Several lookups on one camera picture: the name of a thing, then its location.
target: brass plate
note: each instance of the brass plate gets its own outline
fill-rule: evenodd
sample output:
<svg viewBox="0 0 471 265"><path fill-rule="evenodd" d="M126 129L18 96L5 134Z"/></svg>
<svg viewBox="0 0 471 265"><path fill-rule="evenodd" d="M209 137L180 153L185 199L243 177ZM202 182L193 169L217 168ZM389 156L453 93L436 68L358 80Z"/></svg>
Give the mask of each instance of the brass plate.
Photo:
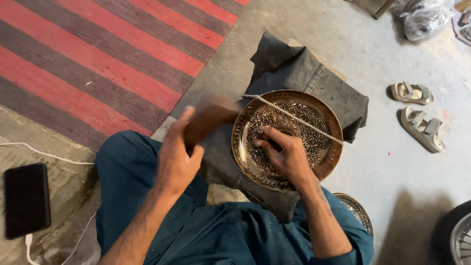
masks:
<svg viewBox="0 0 471 265"><path fill-rule="evenodd" d="M295 90L272 91L262 97L321 131L343 140L337 117L320 99ZM283 133L300 137L312 171L319 180L326 178L340 159L342 146L339 143L254 99L245 106L234 123L232 152L244 174L267 188L295 190L272 166L265 150L252 144L252 131L260 125L274 127Z"/></svg>
<svg viewBox="0 0 471 265"><path fill-rule="evenodd" d="M333 193L339 201L345 205L345 207L353 213L353 215L356 217L357 220L360 221L360 223L363 225L363 227L370 233L370 235L373 237L373 225L371 224L370 217L368 216L368 213L366 212L365 208L361 206L361 204L355 200L352 196L337 192Z"/></svg>

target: plastic bag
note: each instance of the plastic bag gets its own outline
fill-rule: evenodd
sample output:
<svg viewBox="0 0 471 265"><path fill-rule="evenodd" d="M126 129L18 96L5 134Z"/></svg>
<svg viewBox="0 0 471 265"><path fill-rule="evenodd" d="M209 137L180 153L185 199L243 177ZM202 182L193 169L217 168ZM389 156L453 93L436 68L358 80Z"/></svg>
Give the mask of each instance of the plastic bag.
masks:
<svg viewBox="0 0 471 265"><path fill-rule="evenodd" d="M404 19L404 34L411 41L431 38L447 25L454 15L453 0L406 0L399 3L395 13Z"/></svg>

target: red striped rug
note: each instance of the red striped rug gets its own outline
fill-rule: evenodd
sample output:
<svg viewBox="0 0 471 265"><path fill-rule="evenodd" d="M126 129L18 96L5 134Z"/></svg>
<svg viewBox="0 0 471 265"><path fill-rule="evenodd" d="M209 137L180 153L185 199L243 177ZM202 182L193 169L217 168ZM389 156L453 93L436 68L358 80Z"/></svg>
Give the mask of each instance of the red striped rug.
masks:
<svg viewBox="0 0 471 265"><path fill-rule="evenodd" d="M250 0L0 0L0 105L98 150L153 133Z"/></svg>

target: sandal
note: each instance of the sandal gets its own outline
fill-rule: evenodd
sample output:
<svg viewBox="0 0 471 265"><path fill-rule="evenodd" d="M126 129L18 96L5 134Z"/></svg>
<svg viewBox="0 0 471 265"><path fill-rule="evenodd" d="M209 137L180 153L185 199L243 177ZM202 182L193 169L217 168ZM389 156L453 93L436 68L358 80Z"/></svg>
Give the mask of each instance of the sandal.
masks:
<svg viewBox="0 0 471 265"><path fill-rule="evenodd" d="M425 121L426 113L421 110L413 110L405 107L401 113L401 123L414 138L432 153L445 151L445 144L438 139L437 132L442 122L433 118Z"/></svg>
<svg viewBox="0 0 471 265"><path fill-rule="evenodd" d="M399 102L410 102L427 105L433 102L432 91L424 85L411 85L409 82L396 83L391 86L392 96Z"/></svg>

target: smartphone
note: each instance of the smartphone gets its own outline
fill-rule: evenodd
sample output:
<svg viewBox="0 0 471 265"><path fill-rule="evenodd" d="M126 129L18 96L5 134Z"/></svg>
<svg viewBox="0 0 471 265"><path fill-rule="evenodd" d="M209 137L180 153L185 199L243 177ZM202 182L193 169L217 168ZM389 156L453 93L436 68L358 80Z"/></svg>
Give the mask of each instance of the smartphone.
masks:
<svg viewBox="0 0 471 265"><path fill-rule="evenodd" d="M51 226L48 168L44 163L8 169L4 183L7 239Z"/></svg>

